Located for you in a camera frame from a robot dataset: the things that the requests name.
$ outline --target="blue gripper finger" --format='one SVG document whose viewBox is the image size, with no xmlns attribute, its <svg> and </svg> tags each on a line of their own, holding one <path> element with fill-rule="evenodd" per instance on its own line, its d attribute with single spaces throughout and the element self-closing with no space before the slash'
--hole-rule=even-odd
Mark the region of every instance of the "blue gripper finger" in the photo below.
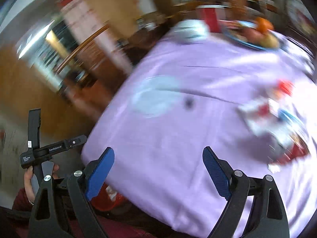
<svg viewBox="0 0 317 238">
<path fill-rule="evenodd" d="M 224 197 L 226 200 L 229 200 L 231 197 L 231 192 L 229 190 L 230 182 L 219 165 L 218 158 L 216 159 L 215 156 L 211 152 L 211 149 L 206 147 L 202 152 L 202 161 L 205 164 L 219 195 Z"/>
<path fill-rule="evenodd" d="M 93 164 L 95 165 L 95 167 L 92 173 L 88 176 L 88 179 L 86 180 L 87 188 L 86 188 L 85 196 L 88 201 L 90 201 L 92 198 L 98 195 L 114 162 L 115 162 L 115 152 L 110 147 L 108 147 L 104 151 L 104 153 L 100 156 L 98 160 L 95 160 L 94 162 L 95 164 Z"/>
</svg>

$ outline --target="ceiling light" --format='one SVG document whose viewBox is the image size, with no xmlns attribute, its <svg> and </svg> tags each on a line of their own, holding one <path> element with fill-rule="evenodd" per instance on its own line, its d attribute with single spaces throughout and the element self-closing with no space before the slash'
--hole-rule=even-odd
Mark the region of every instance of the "ceiling light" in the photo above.
<svg viewBox="0 0 317 238">
<path fill-rule="evenodd" d="M 30 49 L 30 47 L 31 47 L 32 45 L 34 45 L 34 43 L 35 43 L 36 41 L 38 41 L 38 39 L 39 39 L 41 36 L 43 36 L 43 35 L 47 32 L 47 30 L 48 30 L 49 27 L 53 24 L 53 22 L 54 22 L 54 20 L 51 21 L 47 26 L 45 26 L 44 28 L 42 28 L 42 29 L 34 36 L 34 38 L 32 38 L 31 41 L 30 41 L 29 43 L 27 43 L 27 45 L 25 46 L 25 48 L 24 48 L 24 49 L 22 50 L 22 52 L 20 53 L 19 59 L 20 59 L 23 55 L 25 55 L 25 53 Z"/>
</svg>

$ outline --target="black handle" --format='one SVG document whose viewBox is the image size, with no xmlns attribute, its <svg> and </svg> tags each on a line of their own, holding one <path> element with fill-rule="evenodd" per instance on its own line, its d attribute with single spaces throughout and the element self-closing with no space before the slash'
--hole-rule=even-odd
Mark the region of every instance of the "black handle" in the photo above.
<svg viewBox="0 0 317 238">
<path fill-rule="evenodd" d="M 28 123 L 28 147 L 31 149 L 40 148 L 40 126 L 41 126 L 41 109 L 29 111 Z"/>
<path fill-rule="evenodd" d="M 67 179 L 67 189 L 73 209 L 84 237 L 109 238 L 98 222 L 97 216 L 81 190 L 79 182 L 84 179 L 80 176 L 70 175 Z"/>
<path fill-rule="evenodd" d="M 74 238 L 53 178 L 42 182 L 29 220 L 28 238 Z"/>
<path fill-rule="evenodd" d="M 243 172 L 241 173 L 242 176 L 235 176 L 233 173 L 232 182 L 236 185 L 236 188 L 208 238 L 233 237 L 240 221 L 250 187 L 249 178 Z"/>
<path fill-rule="evenodd" d="M 42 180 L 44 179 L 42 164 L 34 165 L 33 166 L 33 173 L 36 175 L 37 182 L 39 186 L 41 186 Z"/>
</svg>

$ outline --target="food on plate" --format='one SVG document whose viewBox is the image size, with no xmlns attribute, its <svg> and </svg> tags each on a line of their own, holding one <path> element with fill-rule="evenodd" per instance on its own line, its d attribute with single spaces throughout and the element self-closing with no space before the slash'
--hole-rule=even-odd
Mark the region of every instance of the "food on plate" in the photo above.
<svg viewBox="0 0 317 238">
<path fill-rule="evenodd" d="M 266 34 L 269 30 L 274 30 L 272 23 L 264 18 L 257 17 L 256 20 L 256 29 L 262 34 Z"/>
<path fill-rule="evenodd" d="M 249 43 L 258 45 L 264 38 L 264 35 L 255 28 L 243 28 L 241 35 L 246 37 Z"/>
<path fill-rule="evenodd" d="M 273 25 L 266 19 L 256 18 L 255 28 L 245 27 L 243 25 L 241 25 L 240 28 L 236 28 L 236 26 L 239 25 L 234 25 L 234 22 L 231 23 L 232 24 L 227 23 L 229 32 L 243 42 L 249 42 L 265 48 L 278 48 L 280 46 L 277 37 L 270 32 L 274 29 Z"/>
<path fill-rule="evenodd" d="M 280 47 L 280 42 L 276 36 L 271 33 L 267 33 L 264 35 L 264 38 L 260 40 L 259 45 L 266 48 L 278 48 Z"/>
<path fill-rule="evenodd" d="M 243 25 L 235 20 L 220 20 L 221 24 L 229 29 L 243 28 Z"/>
</svg>

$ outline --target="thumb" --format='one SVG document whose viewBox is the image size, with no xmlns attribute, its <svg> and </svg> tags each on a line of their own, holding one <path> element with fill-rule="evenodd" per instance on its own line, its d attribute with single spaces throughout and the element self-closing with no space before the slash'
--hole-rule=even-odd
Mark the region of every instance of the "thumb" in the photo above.
<svg viewBox="0 0 317 238">
<path fill-rule="evenodd" d="M 24 188 L 29 201 L 34 202 L 35 195 L 32 189 L 31 179 L 33 177 L 33 167 L 30 166 L 24 174 Z"/>
<path fill-rule="evenodd" d="M 24 173 L 24 181 L 31 180 L 33 177 L 33 166 L 30 166 Z"/>
</svg>

